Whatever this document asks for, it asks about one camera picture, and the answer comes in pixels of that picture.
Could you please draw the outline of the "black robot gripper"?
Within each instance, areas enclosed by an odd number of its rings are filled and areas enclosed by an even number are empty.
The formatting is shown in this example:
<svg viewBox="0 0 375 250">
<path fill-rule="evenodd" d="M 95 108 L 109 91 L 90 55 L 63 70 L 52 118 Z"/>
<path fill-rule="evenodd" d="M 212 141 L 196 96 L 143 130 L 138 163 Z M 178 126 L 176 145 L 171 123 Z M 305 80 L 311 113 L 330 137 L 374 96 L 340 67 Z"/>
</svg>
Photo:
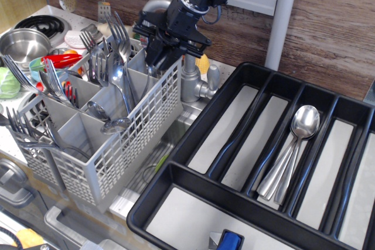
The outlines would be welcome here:
<svg viewBox="0 0 375 250">
<path fill-rule="evenodd" d="M 211 40 L 197 31 L 199 19 L 209 11 L 193 0 L 149 0 L 133 31 L 148 39 L 146 64 L 167 70 L 182 55 L 201 57 Z"/>
</svg>

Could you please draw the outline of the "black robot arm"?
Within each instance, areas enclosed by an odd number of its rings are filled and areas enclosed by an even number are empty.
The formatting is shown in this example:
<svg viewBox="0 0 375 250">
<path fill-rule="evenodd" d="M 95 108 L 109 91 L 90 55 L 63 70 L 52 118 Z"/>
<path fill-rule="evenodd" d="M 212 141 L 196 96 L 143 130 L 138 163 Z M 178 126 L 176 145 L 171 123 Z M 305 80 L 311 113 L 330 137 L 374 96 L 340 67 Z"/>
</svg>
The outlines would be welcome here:
<svg viewBox="0 0 375 250">
<path fill-rule="evenodd" d="M 144 8 L 133 30 L 148 39 L 146 64 L 167 70 L 181 56 L 201 57 L 212 41 L 197 30 L 210 8 L 228 0 L 171 0 L 167 8 Z"/>
</svg>

